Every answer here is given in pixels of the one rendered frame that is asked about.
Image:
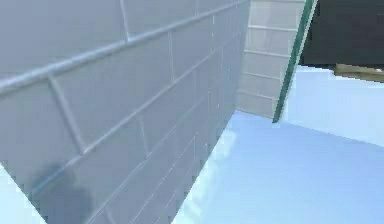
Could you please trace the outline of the green door frame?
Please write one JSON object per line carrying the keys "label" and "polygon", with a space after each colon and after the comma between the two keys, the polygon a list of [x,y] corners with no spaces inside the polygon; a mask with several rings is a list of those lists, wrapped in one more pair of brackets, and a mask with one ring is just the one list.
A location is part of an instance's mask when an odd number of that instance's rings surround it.
{"label": "green door frame", "polygon": [[289,90],[295,69],[300,61],[305,41],[308,35],[309,28],[313,19],[318,0],[305,0],[303,7],[303,13],[300,18],[300,23],[297,29],[297,34],[293,44],[292,52],[289,58],[287,69],[284,75],[281,91],[277,100],[274,116],[272,119],[273,123],[278,123],[284,112],[284,106],[288,98]]}

